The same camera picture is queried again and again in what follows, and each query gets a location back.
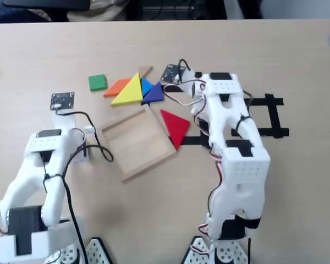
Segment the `red triangle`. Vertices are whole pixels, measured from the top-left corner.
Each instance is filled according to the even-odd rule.
[[[160,113],[164,119],[167,130],[170,133],[170,138],[175,149],[178,150],[185,137],[187,130],[189,129],[189,121],[178,117],[177,115],[171,114],[164,110],[160,110]]]

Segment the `wooden tray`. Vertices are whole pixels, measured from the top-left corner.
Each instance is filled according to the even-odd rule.
[[[99,127],[98,134],[114,155],[121,180],[176,153],[148,105]]]

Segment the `colored puzzle piece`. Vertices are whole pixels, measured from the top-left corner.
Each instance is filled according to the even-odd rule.
[[[138,68],[139,77],[140,78],[145,77],[152,69],[153,69],[153,66],[139,67]]]
[[[164,110],[160,110],[160,113],[169,131],[172,144],[178,150],[189,129],[190,122]]]
[[[149,93],[149,91],[152,89],[153,85],[147,81],[147,79],[142,79],[142,94],[143,98]]]
[[[111,106],[127,105],[129,103],[136,103],[142,101],[142,88],[139,79],[139,74],[133,76],[126,87],[119,93],[119,95],[111,102]]]
[[[91,92],[104,90],[107,88],[104,74],[89,76],[89,89]]]
[[[118,95],[130,82],[131,79],[117,80],[105,93],[104,97],[111,97]]]
[[[163,91],[161,90],[161,84],[158,82],[152,90],[144,97],[142,101],[142,105],[145,103],[152,103],[152,102],[160,102],[164,101],[164,94]]]

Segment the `triangle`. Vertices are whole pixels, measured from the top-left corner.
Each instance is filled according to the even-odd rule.
[[[153,85],[147,81],[147,79],[142,79],[142,94],[143,98],[149,93],[149,91],[152,89]]]
[[[144,97],[142,101],[142,105],[145,103],[152,103],[152,102],[160,102],[164,101],[164,94],[163,91],[161,90],[161,84],[158,82],[152,90],[147,94],[146,97]]]
[[[111,102],[111,106],[127,105],[128,103],[137,103],[142,101],[142,88],[139,74],[133,76],[126,87]]]
[[[160,113],[164,119],[167,130],[169,131],[172,144],[175,149],[178,150],[187,133],[187,130],[189,129],[190,123],[186,119],[178,117],[177,115],[171,114],[167,111],[160,110]]]
[[[104,93],[104,97],[111,97],[118,95],[130,82],[131,79],[121,79],[117,80],[106,92]]]
[[[145,77],[152,69],[153,66],[138,67],[139,78]]]

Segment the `white wall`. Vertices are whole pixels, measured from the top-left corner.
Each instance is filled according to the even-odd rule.
[[[242,19],[237,0],[224,0],[228,19]],[[330,0],[263,0],[263,18],[330,18]]]

